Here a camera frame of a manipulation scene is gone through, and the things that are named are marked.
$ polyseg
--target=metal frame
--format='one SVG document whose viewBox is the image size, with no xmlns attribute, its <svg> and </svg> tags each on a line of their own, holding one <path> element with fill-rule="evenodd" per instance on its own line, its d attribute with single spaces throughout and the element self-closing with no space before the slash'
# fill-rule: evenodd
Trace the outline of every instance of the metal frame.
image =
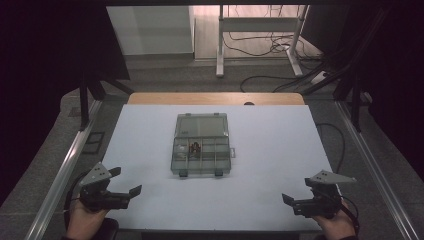
<svg viewBox="0 0 424 240">
<path fill-rule="evenodd" d="M 224 32 L 293 32 L 293 40 L 286 50 L 290 64 L 296 77 L 303 76 L 299 62 L 296 58 L 296 44 L 300 36 L 300 32 L 305 21 L 306 12 L 309 5 L 305 5 L 302 14 L 293 18 L 224 18 L 224 5 L 219 6 L 219 34 L 218 48 L 216 51 L 216 76 L 224 76 L 224 49 L 223 49 L 223 33 Z"/>
<path fill-rule="evenodd" d="M 66 184 L 69 181 L 69 178 L 72 174 L 72 171 L 75 167 L 75 164 L 78 160 L 78 157 L 82 151 L 85 141 L 88 138 L 88 135 L 93 127 L 97 112 L 100 109 L 102 102 L 94 101 L 91 105 L 90 115 L 91 118 L 88 121 L 87 127 L 79 131 L 74 139 L 74 142 L 71 145 L 71 148 L 68 151 L 63 164 L 57 173 L 52 186 L 50 187 L 49 192 L 46 195 L 38 213 L 25 237 L 25 239 L 41 239 L 44 235 L 44 232 L 47 229 L 47 226 L 50 222 L 50 219 L 53 215 L 54 210 L 56 209 L 57 204 L 65 190 Z"/>
<path fill-rule="evenodd" d="M 377 185 L 378 190 L 380 191 L 381 196 L 383 197 L 386 205 L 393 216 L 401 234 L 404 239 L 413 239 L 418 240 L 419 237 L 412 225 L 412 222 L 406 213 L 402 203 L 399 198 L 394 193 L 393 189 L 390 187 L 387 178 L 384 176 L 383 171 L 381 170 L 378 162 L 376 161 L 372 151 L 368 147 L 367 142 L 365 141 L 362 134 L 356 131 L 354 124 L 349 120 L 350 114 L 349 110 L 346 107 L 345 103 L 336 101 L 336 106 L 345 122 L 353 141 L 358 147 L 365 165 L 371 173 L 372 178 L 374 179 L 375 184 Z"/>
</svg>

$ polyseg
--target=human hand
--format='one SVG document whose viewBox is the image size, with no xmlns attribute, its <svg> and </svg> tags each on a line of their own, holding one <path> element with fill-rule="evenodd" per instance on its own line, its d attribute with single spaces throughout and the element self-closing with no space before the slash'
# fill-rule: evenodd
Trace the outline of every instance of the human hand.
<svg viewBox="0 0 424 240">
<path fill-rule="evenodd" d="M 339 210 L 332 219 L 322 216 L 313 216 L 312 218 L 321 226 L 327 240 L 339 240 L 345 237 L 356 236 L 352 220 L 342 210 Z"/>
<path fill-rule="evenodd" d="M 109 210 L 91 212 L 79 200 L 76 200 L 66 237 L 75 240 L 91 239 L 99 230 L 108 212 Z"/>
</svg>

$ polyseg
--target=white table surface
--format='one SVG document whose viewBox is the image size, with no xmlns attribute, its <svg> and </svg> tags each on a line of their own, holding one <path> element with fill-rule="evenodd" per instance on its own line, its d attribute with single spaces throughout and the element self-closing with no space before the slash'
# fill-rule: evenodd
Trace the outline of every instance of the white table surface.
<svg viewBox="0 0 424 240">
<path fill-rule="evenodd" d="M 177 115 L 226 113 L 230 174 L 180 179 L 171 172 Z M 142 184 L 128 209 L 108 216 L 121 229 L 308 231 L 312 219 L 295 216 L 281 193 L 313 197 L 304 178 L 331 171 L 308 106 L 125 105 L 107 149 L 106 168 L 121 167 L 108 190 Z"/>
</svg>

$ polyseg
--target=clear plastic organizer box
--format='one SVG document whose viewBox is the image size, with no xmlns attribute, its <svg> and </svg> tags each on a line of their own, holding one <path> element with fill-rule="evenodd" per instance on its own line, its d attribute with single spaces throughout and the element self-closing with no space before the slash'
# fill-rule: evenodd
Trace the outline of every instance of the clear plastic organizer box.
<svg viewBox="0 0 424 240">
<path fill-rule="evenodd" d="M 171 170 L 180 177 L 228 174 L 231 156 L 227 114 L 179 114 Z"/>
</svg>

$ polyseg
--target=wall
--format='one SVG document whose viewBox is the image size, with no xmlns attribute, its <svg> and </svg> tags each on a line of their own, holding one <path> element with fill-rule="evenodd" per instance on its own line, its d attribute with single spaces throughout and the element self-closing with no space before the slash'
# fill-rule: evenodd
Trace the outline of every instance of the wall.
<svg viewBox="0 0 424 240">
<path fill-rule="evenodd" d="M 192 6 L 108 7 L 124 55 L 193 53 Z"/>
</svg>

